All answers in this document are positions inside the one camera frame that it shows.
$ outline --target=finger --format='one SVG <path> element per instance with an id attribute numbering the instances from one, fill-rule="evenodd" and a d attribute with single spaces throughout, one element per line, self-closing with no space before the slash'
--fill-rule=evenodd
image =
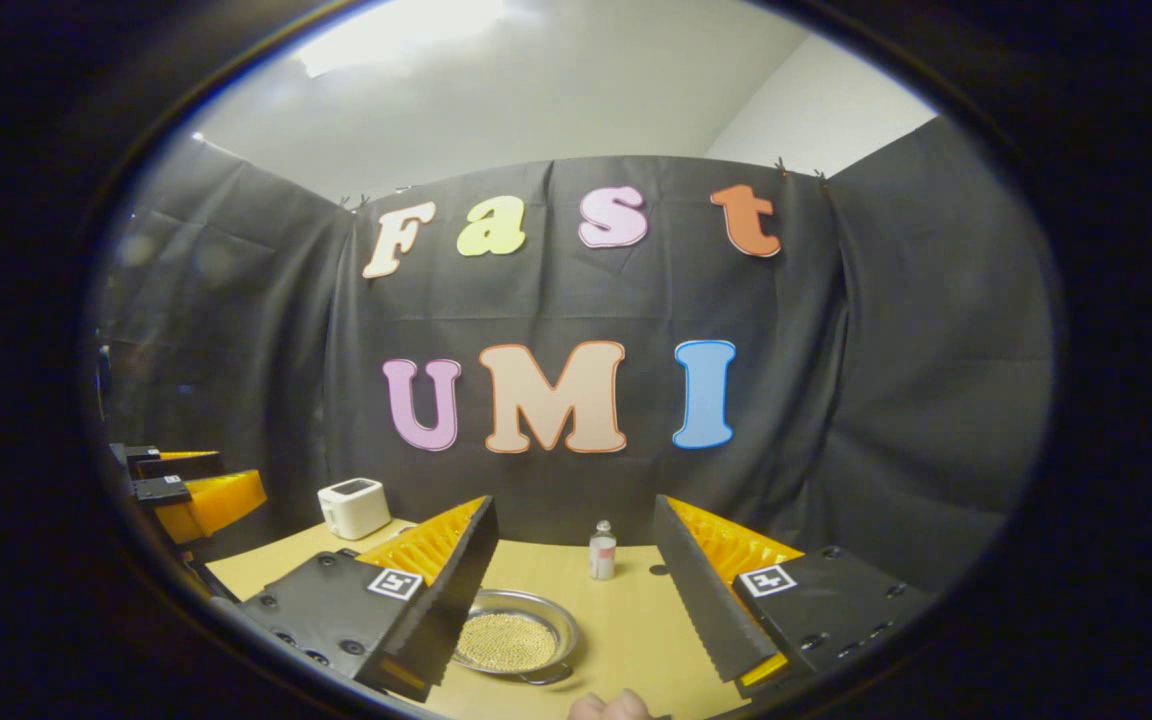
<path id="1" fill-rule="evenodd" d="M 584 694 L 567 710 L 567 720 L 600 720 L 604 707 L 607 707 L 607 703 L 602 698 L 596 694 Z"/>
<path id="2" fill-rule="evenodd" d="M 607 708 L 602 712 L 602 720 L 652 720 L 652 714 L 649 712 L 649 704 L 643 702 L 643 698 L 631 689 L 626 689 L 607 703 Z"/>

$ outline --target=black curtain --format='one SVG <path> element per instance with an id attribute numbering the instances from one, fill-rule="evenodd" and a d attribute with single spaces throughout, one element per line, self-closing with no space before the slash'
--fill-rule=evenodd
<path id="1" fill-rule="evenodd" d="M 525 541 L 583 543 L 611 520 L 622 543 L 650 543 L 664 492 L 804 548 L 843 544 L 937 589 L 1005 518 L 1041 441 L 1053 372 L 1043 238 L 946 120 L 828 182 L 714 160 L 559 160 L 416 187 L 353 215 L 200 142 L 153 180 L 115 247 L 105 304 L 109 437 L 219 448 L 234 469 L 262 470 L 268 507 L 218 533 L 215 555 L 321 521 L 316 490 L 362 475 L 409 520 L 492 493 L 502 537 Z M 737 183 L 776 209 L 763 219 L 782 243 L 772 258 L 737 251 L 708 200 Z M 649 232 L 590 249 L 579 202 L 612 185 L 643 194 Z M 462 256 L 467 211 L 498 195 L 524 200 L 524 245 Z M 397 272 L 362 276 L 380 214 L 426 200 L 433 222 Z M 598 340 L 626 348 L 622 450 L 485 447 L 484 348 L 523 344 L 556 382 L 573 348 Z M 736 346 L 735 435 L 706 450 L 672 442 L 685 402 L 673 351 L 689 340 Z M 394 429 L 381 364 L 399 357 L 420 367 L 426 425 L 425 364 L 461 364 L 448 450 Z"/>

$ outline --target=metal bowl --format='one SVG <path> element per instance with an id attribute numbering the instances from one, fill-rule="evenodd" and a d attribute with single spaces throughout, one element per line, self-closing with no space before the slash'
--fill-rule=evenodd
<path id="1" fill-rule="evenodd" d="M 571 651 L 579 643 L 579 628 L 570 612 L 563 611 L 558 602 L 545 600 L 545 598 L 521 591 L 479 591 L 470 606 L 470 615 L 506 614 L 522 615 L 536 623 L 545 626 L 553 632 L 558 646 L 554 647 L 553 655 L 535 667 L 526 670 L 492 670 L 488 667 L 480 667 L 461 654 L 460 647 L 452 653 L 452 660 L 457 665 L 463 665 L 470 670 L 478 670 L 488 675 L 515 676 L 532 685 L 547 685 L 556 683 L 559 680 L 568 679 L 573 674 L 570 665 L 563 662 Z"/>

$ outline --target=wooden table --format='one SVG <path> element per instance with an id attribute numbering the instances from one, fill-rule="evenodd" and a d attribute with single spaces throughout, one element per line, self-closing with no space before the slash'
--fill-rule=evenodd
<path id="1" fill-rule="evenodd" d="M 393 520 L 357 541 L 343 541 L 326 525 L 316 525 L 211 562 L 209 568 L 247 600 L 312 553 L 342 547 L 364 551 L 411 524 Z M 589 578 L 589 547 L 500 541 L 483 586 L 517 589 L 566 607 L 582 635 L 582 643 L 567 659 L 573 675 L 535 687 L 449 662 L 444 683 L 433 688 L 425 707 L 465 720 L 562 720 L 583 694 L 611 700 L 622 688 L 639 694 L 653 715 L 675 720 L 712 717 L 744 705 L 733 683 L 719 682 L 673 579 L 649 573 L 650 566 L 661 563 L 655 546 L 620 547 L 616 577 L 599 582 Z"/>

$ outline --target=small glass bottle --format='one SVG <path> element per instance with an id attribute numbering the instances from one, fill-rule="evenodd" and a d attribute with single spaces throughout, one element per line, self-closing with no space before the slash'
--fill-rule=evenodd
<path id="1" fill-rule="evenodd" d="M 589 538 L 589 577 L 612 579 L 616 574 L 616 536 L 607 520 L 598 521 L 598 532 Z"/>

